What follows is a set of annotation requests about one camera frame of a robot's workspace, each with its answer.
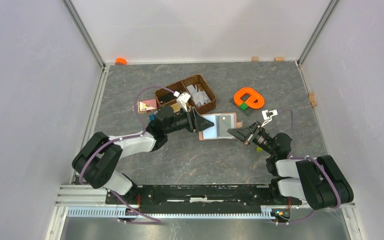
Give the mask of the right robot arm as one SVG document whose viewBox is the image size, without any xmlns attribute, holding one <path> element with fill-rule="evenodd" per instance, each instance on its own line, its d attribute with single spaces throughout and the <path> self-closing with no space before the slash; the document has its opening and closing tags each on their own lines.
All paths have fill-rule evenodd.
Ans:
<svg viewBox="0 0 384 240">
<path fill-rule="evenodd" d="M 282 204 L 291 197 L 307 202 L 313 210 L 321 210 L 339 208 L 354 200 L 351 185 L 331 155 L 293 156 L 292 138 L 284 132 L 270 136 L 258 121 L 227 132 L 244 145 L 255 144 L 269 154 L 265 165 L 275 177 L 268 191 L 273 203 Z"/>
</svg>

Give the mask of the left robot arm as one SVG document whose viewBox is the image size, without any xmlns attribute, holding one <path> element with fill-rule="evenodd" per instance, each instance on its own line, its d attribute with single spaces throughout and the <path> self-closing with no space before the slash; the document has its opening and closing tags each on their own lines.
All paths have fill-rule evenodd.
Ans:
<svg viewBox="0 0 384 240">
<path fill-rule="evenodd" d="M 122 136 L 108 136 L 101 131 L 94 133 L 73 159 L 72 167 L 79 174 L 79 184 L 105 188 L 118 193 L 125 204 L 131 204 L 137 198 L 137 190 L 130 178 L 116 172 L 120 159 L 159 150 L 167 143 L 168 134 L 181 130 L 198 133 L 213 126 L 214 123 L 201 116 L 195 107 L 174 112 L 172 107 L 164 106 L 138 133 Z"/>
</svg>

